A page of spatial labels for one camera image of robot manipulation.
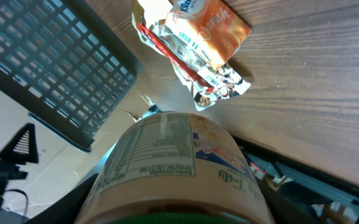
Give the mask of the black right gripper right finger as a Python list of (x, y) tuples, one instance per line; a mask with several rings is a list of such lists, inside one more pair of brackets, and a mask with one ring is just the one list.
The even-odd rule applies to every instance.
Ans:
[(273, 220), (280, 224), (319, 224), (319, 222), (293, 203), (278, 194), (262, 180), (256, 179), (259, 189), (261, 190), (267, 206), (271, 212)]

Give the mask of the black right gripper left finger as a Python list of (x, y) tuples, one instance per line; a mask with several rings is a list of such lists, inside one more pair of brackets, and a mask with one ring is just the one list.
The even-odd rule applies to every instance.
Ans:
[(92, 175), (25, 224), (73, 224), (97, 176), (97, 174)]

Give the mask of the green lid jar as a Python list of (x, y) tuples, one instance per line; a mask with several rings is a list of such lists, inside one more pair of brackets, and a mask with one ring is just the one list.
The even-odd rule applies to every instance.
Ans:
[(217, 123), (164, 112), (133, 124), (96, 178), (77, 223), (272, 223), (235, 140)]

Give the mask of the beige red snack bag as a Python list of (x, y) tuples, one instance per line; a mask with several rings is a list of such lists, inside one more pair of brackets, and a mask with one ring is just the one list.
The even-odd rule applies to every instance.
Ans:
[(193, 96), (197, 111), (244, 94), (249, 82), (229, 65), (214, 70), (166, 25), (167, 13), (180, 0), (133, 0), (132, 23), (142, 43), (167, 57), (175, 74)]

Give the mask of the small orange box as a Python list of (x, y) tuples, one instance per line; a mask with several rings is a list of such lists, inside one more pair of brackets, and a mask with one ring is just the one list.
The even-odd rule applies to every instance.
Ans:
[(165, 25), (214, 70), (238, 51), (252, 29), (221, 0), (180, 0)]

